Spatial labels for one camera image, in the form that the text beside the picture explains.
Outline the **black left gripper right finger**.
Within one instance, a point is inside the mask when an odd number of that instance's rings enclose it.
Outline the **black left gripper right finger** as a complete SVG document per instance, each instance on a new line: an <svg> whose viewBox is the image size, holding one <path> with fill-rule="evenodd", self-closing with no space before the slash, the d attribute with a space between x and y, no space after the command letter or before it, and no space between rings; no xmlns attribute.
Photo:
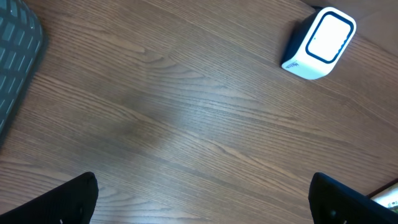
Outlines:
<svg viewBox="0 0 398 224"><path fill-rule="evenodd" d="M397 187L393 180L363 195L330 176L317 172L310 183L308 201L314 224L397 224L397 212L373 200Z"/></svg>

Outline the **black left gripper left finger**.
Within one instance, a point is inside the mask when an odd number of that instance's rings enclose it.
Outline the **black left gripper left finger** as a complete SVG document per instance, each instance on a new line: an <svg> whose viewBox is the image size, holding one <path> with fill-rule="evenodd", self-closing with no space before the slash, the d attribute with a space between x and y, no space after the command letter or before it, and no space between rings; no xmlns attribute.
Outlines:
<svg viewBox="0 0 398 224"><path fill-rule="evenodd" d="M89 223L98 199L97 179L92 172L1 215L1 224L83 224Z"/></svg>

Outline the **green tea box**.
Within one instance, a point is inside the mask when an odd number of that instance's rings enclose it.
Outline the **green tea box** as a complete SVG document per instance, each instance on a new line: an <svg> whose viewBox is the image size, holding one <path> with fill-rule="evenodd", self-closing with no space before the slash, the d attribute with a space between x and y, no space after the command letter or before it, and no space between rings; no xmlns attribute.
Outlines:
<svg viewBox="0 0 398 224"><path fill-rule="evenodd" d="M390 211L397 213L397 179L370 193L368 197Z"/></svg>

